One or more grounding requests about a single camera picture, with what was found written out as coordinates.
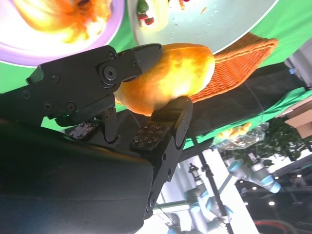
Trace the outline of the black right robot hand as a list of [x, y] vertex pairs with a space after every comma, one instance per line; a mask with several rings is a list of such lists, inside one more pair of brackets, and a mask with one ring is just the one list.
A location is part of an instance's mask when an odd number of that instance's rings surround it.
[[133, 234], [153, 214], [185, 145], [188, 97], [155, 110], [129, 149], [114, 146], [114, 92], [156, 66], [153, 43], [109, 45], [39, 65], [0, 96], [0, 231]]

